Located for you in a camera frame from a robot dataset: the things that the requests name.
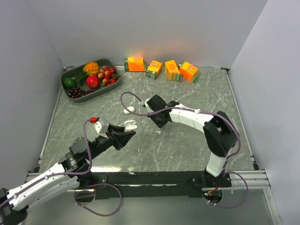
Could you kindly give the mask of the white square charging case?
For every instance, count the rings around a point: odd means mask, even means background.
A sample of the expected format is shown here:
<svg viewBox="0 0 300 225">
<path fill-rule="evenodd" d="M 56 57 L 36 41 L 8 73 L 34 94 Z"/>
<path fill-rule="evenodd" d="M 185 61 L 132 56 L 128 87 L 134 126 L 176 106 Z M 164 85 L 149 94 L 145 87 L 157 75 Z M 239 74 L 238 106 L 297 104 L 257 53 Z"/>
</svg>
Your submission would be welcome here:
<svg viewBox="0 0 300 225">
<path fill-rule="evenodd" d="M 124 122 L 124 127 L 126 131 L 135 130 L 138 128 L 135 120 L 127 120 Z"/>
</svg>

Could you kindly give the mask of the white oval earbud case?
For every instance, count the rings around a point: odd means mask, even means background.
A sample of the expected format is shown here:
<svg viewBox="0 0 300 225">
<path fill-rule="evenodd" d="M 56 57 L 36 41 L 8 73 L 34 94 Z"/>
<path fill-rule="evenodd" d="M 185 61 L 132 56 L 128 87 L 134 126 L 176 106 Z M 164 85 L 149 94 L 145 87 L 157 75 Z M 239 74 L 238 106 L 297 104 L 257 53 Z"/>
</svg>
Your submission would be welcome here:
<svg viewBox="0 0 300 225">
<path fill-rule="evenodd" d="M 123 112 L 125 115 L 129 115 L 135 112 L 135 108 L 133 106 L 129 106 L 128 108 L 124 108 Z"/>
</svg>

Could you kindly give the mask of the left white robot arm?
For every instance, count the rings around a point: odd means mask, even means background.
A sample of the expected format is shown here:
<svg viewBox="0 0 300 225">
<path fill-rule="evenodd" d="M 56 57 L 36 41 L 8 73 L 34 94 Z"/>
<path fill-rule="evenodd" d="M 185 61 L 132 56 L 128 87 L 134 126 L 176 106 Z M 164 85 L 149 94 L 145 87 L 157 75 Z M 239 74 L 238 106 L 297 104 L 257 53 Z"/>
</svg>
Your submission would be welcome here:
<svg viewBox="0 0 300 225">
<path fill-rule="evenodd" d="M 73 141 L 69 152 L 43 174 L 29 182 L 7 190 L 0 190 L 0 217 L 2 225 L 18 225 L 25 220 L 33 203 L 41 203 L 62 192 L 92 185 L 92 160 L 110 147 L 121 150 L 136 134 L 124 127 L 95 123 L 98 137 L 89 141 L 87 135 Z"/>
</svg>

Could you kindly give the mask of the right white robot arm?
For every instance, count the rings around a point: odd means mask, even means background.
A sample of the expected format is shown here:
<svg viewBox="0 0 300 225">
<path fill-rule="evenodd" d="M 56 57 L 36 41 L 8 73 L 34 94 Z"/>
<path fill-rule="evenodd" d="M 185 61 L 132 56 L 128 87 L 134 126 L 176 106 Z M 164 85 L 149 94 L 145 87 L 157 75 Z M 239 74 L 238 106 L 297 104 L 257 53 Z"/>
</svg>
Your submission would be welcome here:
<svg viewBox="0 0 300 225">
<path fill-rule="evenodd" d="M 162 128 L 168 122 L 180 123 L 195 128 L 204 133 L 207 145 L 211 151 L 209 162 L 203 172 L 203 182 L 215 187 L 224 175 L 229 151 L 240 144 L 240 136 L 226 113 L 215 114 L 201 112 L 200 109 L 188 108 L 176 101 L 166 103 L 160 96 L 148 98 L 144 106 L 148 117 Z"/>
</svg>

